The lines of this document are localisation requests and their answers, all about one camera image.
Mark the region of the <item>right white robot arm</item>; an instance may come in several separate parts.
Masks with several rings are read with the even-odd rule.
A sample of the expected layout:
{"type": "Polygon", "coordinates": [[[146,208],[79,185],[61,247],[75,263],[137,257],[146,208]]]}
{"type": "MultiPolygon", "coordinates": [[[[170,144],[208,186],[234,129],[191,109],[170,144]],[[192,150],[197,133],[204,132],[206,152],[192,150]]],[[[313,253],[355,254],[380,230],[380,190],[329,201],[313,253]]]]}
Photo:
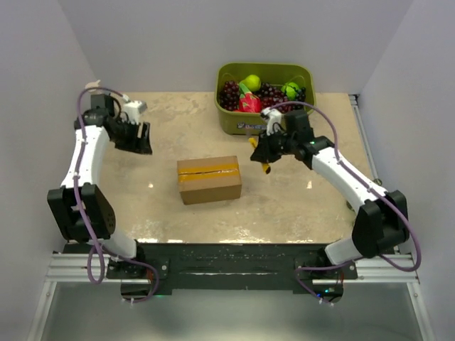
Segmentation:
{"type": "Polygon", "coordinates": [[[332,279],[342,264],[373,258],[409,239],[405,196],[374,183],[342,157],[334,142],[315,136],[305,111],[282,114],[266,108],[260,116],[267,127],[259,133],[251,161],[266,165],[293,155],[337,189],[356,214],[351,236],[326,245],[316,262],[321,277],[332,279]]]}

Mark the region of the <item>brown cardboard express box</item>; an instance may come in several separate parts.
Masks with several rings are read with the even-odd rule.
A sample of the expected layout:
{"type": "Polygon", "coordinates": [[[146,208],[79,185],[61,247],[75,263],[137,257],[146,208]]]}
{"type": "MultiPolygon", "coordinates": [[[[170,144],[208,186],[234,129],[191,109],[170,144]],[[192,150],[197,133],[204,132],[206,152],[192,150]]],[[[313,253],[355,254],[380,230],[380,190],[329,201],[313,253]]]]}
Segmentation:
{"type": "Polygon", "coordinates": [[[177,184],[184,205],[239,199],[238,159],[221,156],[177,161],[177,184]]]}

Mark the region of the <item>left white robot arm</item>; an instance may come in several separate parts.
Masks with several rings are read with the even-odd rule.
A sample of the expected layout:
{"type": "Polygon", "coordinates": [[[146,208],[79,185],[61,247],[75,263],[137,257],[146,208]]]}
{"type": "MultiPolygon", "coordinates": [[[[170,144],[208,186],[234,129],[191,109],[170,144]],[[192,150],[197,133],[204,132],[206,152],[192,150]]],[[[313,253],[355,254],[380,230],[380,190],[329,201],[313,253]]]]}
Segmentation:
{"type": "Polygon", "coordinates": [[[141,122],[146,102],[125,94],[93,89],[90,108],[77,113],[75,148],[69,169],[59,188],[49,190],[47,201],[63,238],[81,244],[98,244],[125,257],[122,270],[141,278],[145,258],[137,255],[137,243],[116,228],[113,207],[99,187],[102,161],[109,143],[116,149],[141,155],[152,153],[150,124],[141,122]]]}

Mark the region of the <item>yellow utility knife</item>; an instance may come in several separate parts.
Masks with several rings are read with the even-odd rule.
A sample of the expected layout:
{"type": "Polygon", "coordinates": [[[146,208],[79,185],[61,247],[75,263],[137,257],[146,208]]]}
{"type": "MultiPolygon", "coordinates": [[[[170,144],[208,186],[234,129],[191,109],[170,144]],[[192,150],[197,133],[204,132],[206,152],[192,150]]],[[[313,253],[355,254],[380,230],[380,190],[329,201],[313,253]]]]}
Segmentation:
{"type": "MultiPolygon", "coordinates": [[[[252,148],[254,149],[254,151],[256,151],[256,149],[258,147],[257,140],[253,137],[249,137],[248,141],[249,141],[250,145],[252,146],[252,148]]],[[[261,167],[265,174],[269,174],[271,172],[271,167],[268,163],[261,163],[261,167]]]]}

